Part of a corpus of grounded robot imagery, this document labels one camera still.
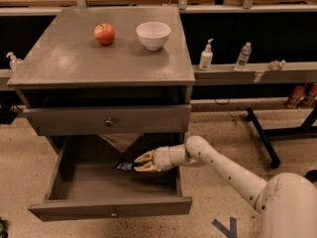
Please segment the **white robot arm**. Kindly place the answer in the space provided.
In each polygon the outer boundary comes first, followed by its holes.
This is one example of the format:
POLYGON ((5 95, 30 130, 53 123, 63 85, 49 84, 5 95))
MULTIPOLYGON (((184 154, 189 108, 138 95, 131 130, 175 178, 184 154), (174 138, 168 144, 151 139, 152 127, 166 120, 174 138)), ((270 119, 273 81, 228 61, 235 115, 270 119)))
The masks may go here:
POLYGON ((317 238, 317 188, 303 176, 282 173, 265 180, 217 152, 200 136, 150 150, 135 163, 139 173, 208 165, 261 215, 260 238, 317 238))

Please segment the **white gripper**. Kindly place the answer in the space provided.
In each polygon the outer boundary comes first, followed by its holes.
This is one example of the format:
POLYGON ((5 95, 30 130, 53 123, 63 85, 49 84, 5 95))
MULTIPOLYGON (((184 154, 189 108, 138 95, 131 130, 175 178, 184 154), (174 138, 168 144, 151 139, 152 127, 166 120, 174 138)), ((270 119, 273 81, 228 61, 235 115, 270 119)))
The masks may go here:
POLYGON ((170 170, 172 163, 169 155, 169 147, 159 147, 155 150, 147 151, 135 158, 135 163, 143 164, 135 167, 135 171, 138 173, 156 173, 170 170))

